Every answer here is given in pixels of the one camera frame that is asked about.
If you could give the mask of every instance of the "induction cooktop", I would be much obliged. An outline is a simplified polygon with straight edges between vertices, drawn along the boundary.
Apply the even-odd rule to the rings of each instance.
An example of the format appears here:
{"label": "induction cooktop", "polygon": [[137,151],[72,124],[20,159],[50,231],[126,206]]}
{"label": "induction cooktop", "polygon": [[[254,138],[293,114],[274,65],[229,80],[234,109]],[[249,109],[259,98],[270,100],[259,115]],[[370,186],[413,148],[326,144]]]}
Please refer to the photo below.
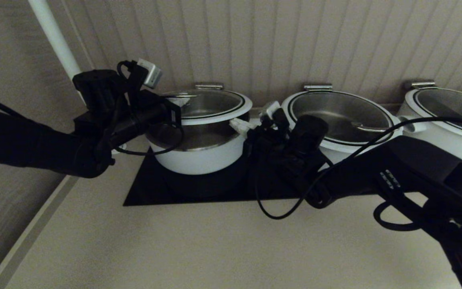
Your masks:
{"label": "induction cooktop", "polygon": [[[154,156],[146,156],[136,174],[124,206],[210,203],[256,200],[252,168],[242,156],[229,167],[205,175],[183,175],[164,168]],[[284,183],[276,183],[272,172],[262,170],[258,179],[260,199],[297,199]]]}

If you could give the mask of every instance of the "countertop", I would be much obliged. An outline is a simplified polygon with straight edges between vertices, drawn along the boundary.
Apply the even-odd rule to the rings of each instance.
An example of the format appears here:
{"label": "countertop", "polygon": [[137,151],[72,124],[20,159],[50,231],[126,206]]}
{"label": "countertop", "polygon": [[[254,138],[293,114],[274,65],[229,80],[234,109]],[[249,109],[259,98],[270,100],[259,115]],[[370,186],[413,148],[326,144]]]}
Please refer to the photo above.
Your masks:
{"label": "countertop", "polygon": [[64,182],[0,267],[1,288],[460,288],[433,238],[376,223],[378,196],[303,203],[281,221],[255,201],[123,207],[143,157],[115,158],[100,177]]}

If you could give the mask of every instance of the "pot rim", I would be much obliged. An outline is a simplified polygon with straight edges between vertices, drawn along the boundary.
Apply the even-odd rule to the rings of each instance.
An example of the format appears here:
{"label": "pot rim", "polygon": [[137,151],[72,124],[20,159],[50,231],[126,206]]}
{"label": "pot rim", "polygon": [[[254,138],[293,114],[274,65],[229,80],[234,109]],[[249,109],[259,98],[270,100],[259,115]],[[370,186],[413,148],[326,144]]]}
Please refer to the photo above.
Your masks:
{"label": "pot rim", "polygon": [[[366,101],[372,105],[374,105],[377,109],[381,110],[381,112],[383,112],[383,114],[385,114],[385,116],[387,117],[387,119],[390,121],[390,126],[394,126],[395,124],[398,124],[400,123],[400,120],[393,116],[390,112],[388,112],[385,108],[383,108],[382,106],[380,106],[379,104],[369,100],[369,99],[366,99],[364,97],[360,97],[358,95],[354,95],[354,94],[351,94],[351,93],[345,93],[345,92],[338,92],[338,91],[335,91],[335,90],[332,90],[331,91],[332,93],[338,93],[338,94],[345,94],[345,95],[349,95],[349,96],[352,96],[352,97],[357,97],[359,98],[360,100],[363,100],[363,101]],[[293,127],[295,126],[295,117],[293,116],[293,112],[292,112],[292,107],[293,107],[293,102],[299,98],[300,96],[304,95],[304,94],[309,94],[309,93],[319,93],[319,92],[314,92],[314,91],[309,91],[309,92],[300,92],[300,93],[296,93],[296,94],[293,94],[291,95],[290,97],[286,98],[284,101],[283,101],[283,104],[282,104],[282,108],[286,114],[286,117],[288,119],[288,122],[290,122],[290,128],[293,129]],[[402,135],[402,130],[403,128],[399,128],[397,130],[395,130],[394,132],[392,132],[391,134],[383,137],[382,139],[380,139],[378,142],[376,142],[375,144],[373,144],[372,146],[370,146],[369,148],[367,148],[365,151],[367,150],[370,150],[371,148],[374,148],[386,141],[389,141],[390,139],[393,139],[395,137],[398,137],[400,135]],[[349,142],[349,141],[342,141],[342,140],[336,140],[336,139],[333,139],[333,138],[330,138],[330,137],[324,137],[322,143],[321,143],[321,146],[327,148],[327,149],[330,149],[330,150],[337,150],[337,151],[340,151],[340,152],[344,152],[344,153],[353,153],[355,152],[359,147],[365,145],[367,142]]]}
{"label": "pot rim", "polygon": [[[174,93],[181,93],[181,92],[188,92],[188,91],[192,91],[192,90],[179,90]],[[183,126],[196,126],[198,124],[208,124],[208,123],[215,123],[215,122],[230,120],[230,119],[239,117],[240,115],[247,113],[253,107],[253,102],[251,101],[251,99],[249,99],[249,97],[246,97],[245,95],[241,93],[232,92],[229,90],[211,90],[211,91],[215,93],[226,92],[226,93],[237,95],[242,100],[241,104],[235,108],[226,110],[225,112],[222,112],[216,115],[202,116],[202,117],[196,117],[196,118],[181,117],[181,124]]]}
{"label": "pot rim", "polygon": [[[222,146],[230,141],[233,141],[233,139],[239,137],[240,134],[239,133],[235,133],[233,134],[231,137],[229,137],[228,139],[226,140],[223,140],[219,143],[215,143],[211,146],[208,146],[208,147],[203,147],[203,148],[193,148],[193,149],[174,149],[172,151],[175,151],[175,152],[200,152],[200,151],[205,151],[205,150],[211,150],[212,148],[216,148],[216,147],[219,147],[219,146]],[[162,148],[163,150],[165,149],[168,149],[169,146],[168,144],[165,144],[165,143],[162,143],[161,141],[158,141],[157,139],[155,139],[154,137],[152,137],[150,134],[146,134],[146,137],[147,137],[147,140],[154,143],[154,145]]]}
{"label": "pot rim", "polygon": [[[421,92],[422,90],[425,90],[425,89],[449,90],[449,91],[452,91],[452,92],[462,94],[462,92],[460,92],[458,90],[450,90],[450,89],[447,89],[447,88],[423,88],[423,89],[415,89],[415,90],[408,91],[405,94],[405,102],[409,106],[409,108],[411,108],[411,110],[416,112],[416,114],[418,114],[420,117],[434,117],[434,116],[436,116],[436,115],[428,112],[427,110],[425,110],[422,107],[422,105],[418,104],[418,102],[415,99],[416,94],[418,92]],[[450,132],[452,132],[454,134],[462,135],[462,127],[457,126],[456,124],[452,124],[452,123],[449,123],[447,121],[436,121],[436,122],[433,122],[433,124],[436,125],[436,126],[440,126],[441,128],[444,128],[445,130],[448,130],[448,131],[450,131]]]}

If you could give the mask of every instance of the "white wall panel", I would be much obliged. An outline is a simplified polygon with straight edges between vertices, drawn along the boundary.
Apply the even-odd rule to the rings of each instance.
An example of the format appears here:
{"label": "white wall panel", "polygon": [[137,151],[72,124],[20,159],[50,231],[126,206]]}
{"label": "white wall panel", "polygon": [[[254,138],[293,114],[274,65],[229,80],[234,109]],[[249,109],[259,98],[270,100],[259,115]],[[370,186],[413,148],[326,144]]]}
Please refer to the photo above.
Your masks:
{"label": "white wall panel", "polygon": [[382,104],[417,77],[462,90],[462,0],[62,2],[81,63],[145,57],[160,92],[218,81],[261,105],[317,82]]}

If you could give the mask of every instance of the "white pot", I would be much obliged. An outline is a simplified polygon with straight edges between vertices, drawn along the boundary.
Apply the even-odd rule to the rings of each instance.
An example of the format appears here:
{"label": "white pot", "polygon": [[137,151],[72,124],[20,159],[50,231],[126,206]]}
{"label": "white pot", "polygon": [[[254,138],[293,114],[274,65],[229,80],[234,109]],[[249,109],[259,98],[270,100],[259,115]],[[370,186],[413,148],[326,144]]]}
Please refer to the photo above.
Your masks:
{"label": "white pot", "polygon": [[[190,102],[186,99],[181,102],[185,142],[181,148],[156,155],[158,162],[173,172],[201,175],[222,170],[237,161],[242,155],[245,138],[229,126],[229,120],[246,115],[252,108],[251,100],[239,93],[215,89],[188,90],[167,95],[184,94],[198,95],[191,98]],[[224,106],[226,103],[231,103],[231,106]],[[221,132],[225,132],[223,140],[219,136]],[[169,142],[158,141],[150,134],[148,139],[153,152],[169,147],[165,144]]]}
{"label": "white pot", "polygon": [[[446,91],[457,93],[456,102],[462,104],[462,92],[455,90],[446,90],[443,88],[433,88],[436,91]],[[416,93],[422,90],[411,90],[405,95],[405,101],[397,113],[401,120],[420,118],[420,117],[433,117],[429,111],[422,108],[422,105],[417,103],[415,99]],[[462,128],[460,126],[452,125],[446,122],[425,122],[416,123],[414,126],[404,127],[404,135],[422,139],[433,145],[445,150],[460,159],[462,159]]]}
{"label": "white pot", "polygon": [[[302,93],[297,93],[294,94],[290,97],[288,97],[286,100],[284,100],[282,104],[282,108],[286,113],[286,117],[288,118],[288,121],[290,122],[290,129],[293,129],[295,127],[295,123],[297,119],[295,118],[295,113],[293,112],[293,103],[294,101],[305,94],[309,94],[313,92],[302,92]],[[379,106],[378,104],[374,103],[373,101],[370,101],[368,99],[365,99],[363,97],[359,97],[357,95],[352,95],[349,93],[341,93],[341,92],[327,92],[330,94],[337,94],[337,95],[347,95],[347,97],[352,97],[357,98],[356,100],[361,100],[364,101],[367,105],[366,107],[369,107],[370,109],[374,108],[378,110],[378,112],[381,112],[387,119],[389,119],[390,123],[389,126],[393,126],[395,124],[400,123],[400,120],[396,117],[394,117],[392,114],[390,114],[387,110],[385,110],[382,106]],[[368,151],[371,150],[372,148],[379,146],[381,143],[384,143],[390,139],[393,139],[395,137],[398,137],[402,135],[402,129],[394,131],[391,136],[385,137],[381,139],[376,145],[370,146],[370,148],[364,150]],[[322,143],[320,144],[320,150],[322,153],[330,159],[333,163],[339,163],[343,159],[347,158],[350,156],[352,153],[354,153],[358,148],[360,148],[362,145],[366,144],[367,141],[362,141],[362,142],[350,142],[350,141],[337,141],[336,139],[332,139],[331,137],[326,136]]]}
{"label": "white pot", "polygon": [[[162,166],[173,172],[187,175],[209,174],[226,168],[240,158],[245,138],[237,134],[234,139],[213,148],[197,151],[170,151],[156,155]],[[165,150],[149,141],[152,151]]]}

